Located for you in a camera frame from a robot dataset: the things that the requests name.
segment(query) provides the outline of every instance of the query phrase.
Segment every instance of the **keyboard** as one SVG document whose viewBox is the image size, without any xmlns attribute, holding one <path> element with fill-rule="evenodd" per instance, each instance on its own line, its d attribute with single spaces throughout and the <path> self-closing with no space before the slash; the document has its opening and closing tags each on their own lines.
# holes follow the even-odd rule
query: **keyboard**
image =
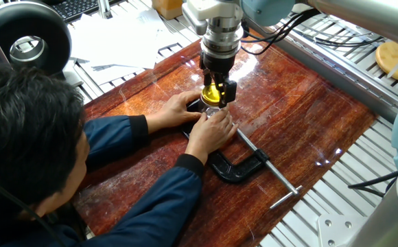
<svg viewBox="0 0 398 247">
<path fill-rule="evenodd" d="M 109 4 L 121 0 L 110 0 Z M 98 11 L 97 0 L 66 0 L 62 3 L 51 6 L 66 23 L 79 19 L 82 14 L 89 14 Z"/>
</svg>

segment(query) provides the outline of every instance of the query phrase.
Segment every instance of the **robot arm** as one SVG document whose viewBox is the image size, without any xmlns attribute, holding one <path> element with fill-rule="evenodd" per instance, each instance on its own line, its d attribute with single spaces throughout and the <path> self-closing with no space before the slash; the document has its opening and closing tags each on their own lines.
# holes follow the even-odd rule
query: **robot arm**
<svg viewBox="0 0 398 247">
<path fill-rule="evenodd" d="M 262 26 L 285 18 L 295 3 L 306 3 L 398 42 L 398 1 L 392 0 L 187 0 L 183 14 L 199 35 L 204 85 L 214 83 L 219 107 L 235 99 L 236 83 L 229 80 L 244 31 L 243 13 Z"/>
</svg>

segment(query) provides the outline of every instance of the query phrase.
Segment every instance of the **paper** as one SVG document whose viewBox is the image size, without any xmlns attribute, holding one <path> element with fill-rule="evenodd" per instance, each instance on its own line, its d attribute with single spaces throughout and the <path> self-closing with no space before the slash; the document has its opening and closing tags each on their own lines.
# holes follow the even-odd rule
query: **paper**
<svg viewBox="0 0 398 247">
<path fill-rule="evenodd" d="M 73 26 L 71 57 L 98 85 L 153 69 L 158 50 L 177 44 L 156 10 L 108 20 L 83 14 Z"/>
<path fill-rule="evenodd" d="M 73 56 L 93 66 L 118 64 L 153 69 L 158 47 L 154 25 L 136 19 L 95 19 L 83 15 L 76 23 L 79 45 Z"/>
<path fill-rule="evenodd" d="M 112 82 L 118 78 L 130 75 L 131 73 L 137 72 L 140 68 L 127 67 L 127 66 L 117 66 L 108 65 L 98 68 L 93 68 L 91 62 L 78 60 L 79 65 L 84 69 L 84 71 L 91 77 L 91 79 L 101 85 L 106 82 Z"/>
</svg>

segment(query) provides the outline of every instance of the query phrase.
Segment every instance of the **jacket sleeve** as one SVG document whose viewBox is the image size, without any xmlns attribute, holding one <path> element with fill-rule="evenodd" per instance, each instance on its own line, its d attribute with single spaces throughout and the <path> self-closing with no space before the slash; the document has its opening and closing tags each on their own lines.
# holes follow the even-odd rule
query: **jacket sleeve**
<svg viewBox="0 0 398 247">
<path fill-rule="evenodd" d="M 203 169 L 196 157 L 180 155 L 113 230 L 81 246 L 172 246 L 200 195 Z"/>
<path fill-rule="evenodd" d="M 88 169 L 114 161 L 149 143 L 144 115 L 94 119 L 84 125 L 84 133 L 91 148 L 86 160 Z"/>
</svg>

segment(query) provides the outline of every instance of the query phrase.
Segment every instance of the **hand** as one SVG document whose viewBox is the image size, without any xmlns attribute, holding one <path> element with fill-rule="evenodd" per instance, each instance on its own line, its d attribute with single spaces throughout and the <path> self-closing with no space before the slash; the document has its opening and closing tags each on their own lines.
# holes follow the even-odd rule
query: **hand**
<svg viewBox="0 0 398 247">
<path fill-rule="evenodd" d="M 191 130 L 186 154 L 198 158 L 205 165 L 208 155 L 222 147 L 236 132 L 239 126 L 233 126 L 233 117 L 228 108 L 223 108 L 207 120 L 202 114 Z"/>
<path fill-rule="evenodd" d="M 187 104 L 198 99 L 199 96 L 200 92 L 184 92 L 173 95 L 157 113 L 146 115 L 149 134 L 161 128 L 171 128 L 199 119 L 200 113 L 187 112 Z"/>
</svg>

